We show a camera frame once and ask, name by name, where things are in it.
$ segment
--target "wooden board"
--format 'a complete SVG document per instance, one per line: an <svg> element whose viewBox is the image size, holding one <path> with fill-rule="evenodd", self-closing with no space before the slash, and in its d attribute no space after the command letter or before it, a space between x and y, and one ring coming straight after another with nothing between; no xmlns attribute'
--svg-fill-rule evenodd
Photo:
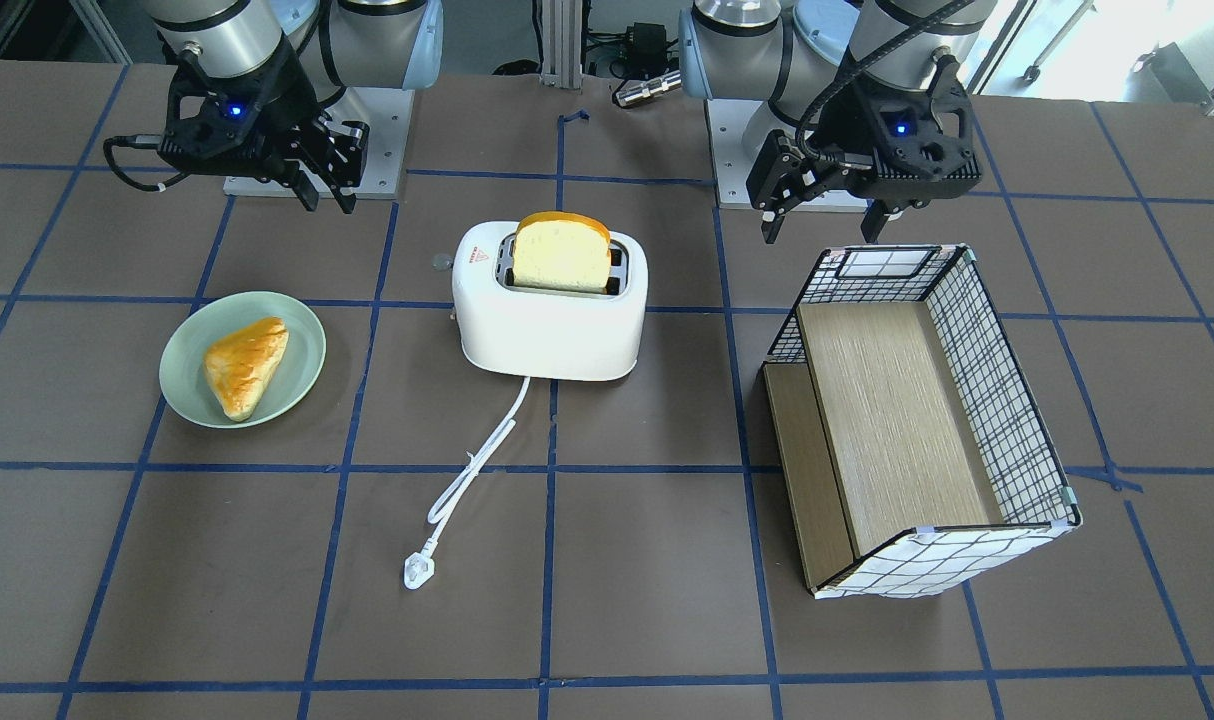
<svg viewBox="0 0 1214 720"><path fill-rule="evenodd" d="M919 525L1002 521L926 305L804 305L799 324L858 555Z"/></svg>
<svg viewBox="0 0 1214 720"><path fill-rule="evenodd" d="M818 588L855 561L826 427L805 364L764 365L767 398L785 466L785 487L794 512L802 578Z"/></svg>

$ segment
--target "toaster power cord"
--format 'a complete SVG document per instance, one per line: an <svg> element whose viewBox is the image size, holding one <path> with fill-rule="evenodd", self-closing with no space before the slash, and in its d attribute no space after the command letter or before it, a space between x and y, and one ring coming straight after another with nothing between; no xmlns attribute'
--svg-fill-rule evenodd
<svg viewBox="0 0 1214 720"><path fill-rule="evenodd" d="M433 525L433 534L430 534L424 548L420 548L420 552L412 552L412 555L407 556L407 560L402 561L402 584L407 589L410 589L410 591L420 588L420 585L425 584L425 580L433 577L433 549L438 546L438 538L442 537L443 528L447 527L447 520L450 520L450 515L456 510L460 498L465 495L465 491L469 489L473 478L478 477L480 470L487 465L493 452L497 452L497 448L501 447L501 442L505 442L510 430L517 424L514 420L514 415L517 414L520 407L523 404L526 391L528 391L529 386L531 378L523 378L523 389L520 390L520 396L514 402L514 406L510 406L510 412L505 414L505 419L501 420L501 424L497 425L497 429L492 430L492 435L487 438L487 442L483 443L483 447L478 448L478 454L466 454L469 455L469 464L465 465L465 469L456 475L456 478L452 481L450 486L443 491L438 500L430 508L425 521Z"/></svg>

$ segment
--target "black device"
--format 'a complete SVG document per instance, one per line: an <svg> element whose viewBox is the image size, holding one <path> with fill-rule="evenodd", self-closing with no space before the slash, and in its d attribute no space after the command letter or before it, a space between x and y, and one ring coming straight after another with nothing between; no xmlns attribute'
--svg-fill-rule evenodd
<svg viewBox="0 0 1214 720"><path fill-rule="evenodd" d="M651 79L670 70L665 27L654 23L634 23L625 28L625 78Z"/></svg>
<svg viewBox="0 0 1214 720"><path fill-rule="evenodd" d="M860 223L864 240L873 243L892 215L964 195L981 181L972 102L958 79L959 61L946 46L931 53L931 78L921 90L868 74L924 32L974 32L974 23L937 24L972 1L923 1L924 8L935 5L930 15L906 15L894 0L877 0L900 12L904 30L862 59L849 46L834 83L802 113L793 137L777 129L758 152L745 189L764 211L765 242L776 242L787 212L830 189L873 200Z"/></svg>
<svg viewBox="0 0 1214 720"><path fill-rule="evenodd" d="M257 178L290 189L313 211L318 191L305 172L307 168L336 197L341 211L351 214L357 197L345 191L363 181L370 129L363 121L333 121L287 36L279 32L268 58L237 76L209 76L200 56L195 47L174 55L177 67L168 86L163 136L104 141L104 160L115 176L154 192L192 174ZM188 114L192 102L199 108ZM137 182L119 168L114 147L155 151L178 174L158 185Z"/></svg>

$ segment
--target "black cable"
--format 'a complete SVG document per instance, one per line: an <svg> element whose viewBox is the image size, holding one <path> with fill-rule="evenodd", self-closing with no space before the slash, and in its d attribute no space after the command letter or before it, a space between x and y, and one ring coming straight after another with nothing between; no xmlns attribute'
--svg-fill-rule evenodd
<svg viewBox="0 0 1214 720"><path fill-rule="evenodd" d="M807 125L811 124L812 117L818 114L821 108L826 106L826 102L834 100L844 87L850 85L850 83L857 78L860 74L869 69L879 59L886 58L887 55L895 53L901 45L907 44L913 38L921 35L931 25L940 23L941 19L949 17L959 10L965 8L965 6L971 5L976 0L954 0L951 4L942 6L942 8L936 10L935 13L927 15L926 18L921 18L914 24L904 28L900 35L892 36L891 40L883 42L878 46L873 53L868 53L864 58L857 61L857 63L850 66L849 68L839 69L836 76L834 76L834 83L830 86L822 90L816 100L812 100L812 104L807 106L807 109L802 110L802 117L798 119L798 127L794 129L794 143L798 144L799 151L802 152L804 158L809 160L818 160L821 155L818 152L812 151L807 146Z"/></svg>
<svg viewBox="0 0 1214 720"><path fill-rule="evenodd" d="M118 178L120 178L124 183L127 183L127 185L135 187L136 189L140 189L140 191L143 191L143 192L163 192L163 191L168 189L168 187L172 187L177 182L181 182L182 178L187 178L191 175L187 174L187 172L176 172L172 177L165 178L165 181L163 181L160 183L161 187L159 187L159 183L146 185L146 183L142 183L142 182L136 182L132 178L127 177L127 174L124 172L123 169L118 166L118 160L114 160L114 147L135 147L135 149L137 149L137 151L155 151L155 149L158 149L158 144L159 144L158 141L160 141L160 140L161 138L159 136L155 136L155 135L153 135L153 136L149 136L149 135L131 135L131 136L118 135L118 136L114 136L114 137L107 137L107 138L104 138L104 143L100 148L102 151L104 151L104 163L107 163L109 165L110 172L113 172L114 176L118 176Z"/></svg>
<svg viewBox="0 0 1214 720"><path fill-rule="evenodd" d="M320 15L323 15L323 10L327 10L327 12L331 12L331 8L329 8L329 6L328 8L324 8L323 2L318 4L318 8L314 10L314 19L313 22L310 23L310 28L306 29L305 36L301 38L300 47L296 49L296 55L305 55L306 47L310 46L310 40L314 40L314 33L318 32L318 25L322 19Z"/></svg>
<svg viewBox="0 0 1214 720"><path fill-rule="evenodd" d="M620 95L622 87L625 87L625 83L629 83L629 78L622 79L620 85L617 85L615 90L611 91L611 103L622 110L626 110L626 108L624 104L620 104L620 101L617 100L615 96Z"/></svg>
<svg viewBox="0 0 1214 720"><path fill-rule="evenodd" d="M531 27L535 28L535 58L544 66L544 29L540 28L540 0L531 0Z"/></svg>

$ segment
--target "slice of bread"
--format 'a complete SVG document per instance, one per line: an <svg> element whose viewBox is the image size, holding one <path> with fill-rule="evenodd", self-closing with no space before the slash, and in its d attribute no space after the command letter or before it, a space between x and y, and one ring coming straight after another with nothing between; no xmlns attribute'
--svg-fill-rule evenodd
<svg viewBox="0 0 1214 720"><path fill-rule="evenodd" d="M544 290L606 291L611 276L606 225L574 212L528 215L514 238L514 284Z"/></svg>
<svg viewBox="0 0 1214 720"><path fill-rule="evenodd" d="M282 318L262 318L211 342L203 373L228 419L251 418L282 363L288 336Z"/></svg>

